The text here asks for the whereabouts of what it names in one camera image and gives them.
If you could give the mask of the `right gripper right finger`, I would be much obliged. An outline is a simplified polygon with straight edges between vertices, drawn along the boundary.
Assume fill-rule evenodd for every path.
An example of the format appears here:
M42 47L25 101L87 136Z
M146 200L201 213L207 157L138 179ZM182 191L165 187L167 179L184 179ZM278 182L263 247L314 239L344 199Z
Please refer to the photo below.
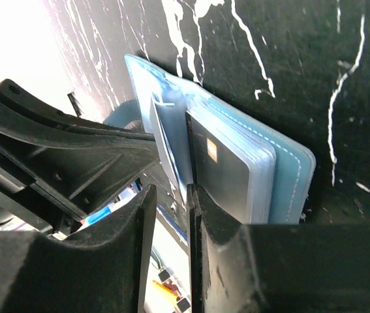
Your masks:
M370 225L242 224L187 187L193 312L370 312Z

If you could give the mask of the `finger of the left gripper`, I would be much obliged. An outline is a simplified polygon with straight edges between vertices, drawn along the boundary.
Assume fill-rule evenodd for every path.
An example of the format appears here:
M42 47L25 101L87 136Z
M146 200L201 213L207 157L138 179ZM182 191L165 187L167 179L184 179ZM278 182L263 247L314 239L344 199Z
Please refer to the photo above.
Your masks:
M82 220L158 160L152 135L65 114L12 80L0 83L4 192L49 224Z

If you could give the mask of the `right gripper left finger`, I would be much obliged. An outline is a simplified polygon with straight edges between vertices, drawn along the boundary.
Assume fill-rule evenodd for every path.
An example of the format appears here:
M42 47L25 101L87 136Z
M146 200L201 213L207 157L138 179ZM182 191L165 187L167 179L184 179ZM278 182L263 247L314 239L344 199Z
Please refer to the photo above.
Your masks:
M63 241L0 231L0 312L142 312L154 185Z

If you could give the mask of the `blue leather card holder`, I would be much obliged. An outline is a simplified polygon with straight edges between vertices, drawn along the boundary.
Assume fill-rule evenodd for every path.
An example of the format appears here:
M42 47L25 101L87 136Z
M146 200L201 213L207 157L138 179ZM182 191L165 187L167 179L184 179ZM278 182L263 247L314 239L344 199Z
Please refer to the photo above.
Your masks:
M135 99L122 103L105 123L121 128L143 123L155 137L161 166L180 204L193 182L185 119L189 112L215 123L249 167L249 212L242 223L299 222L316 165L308 148L141 57L126 55L125 63Z

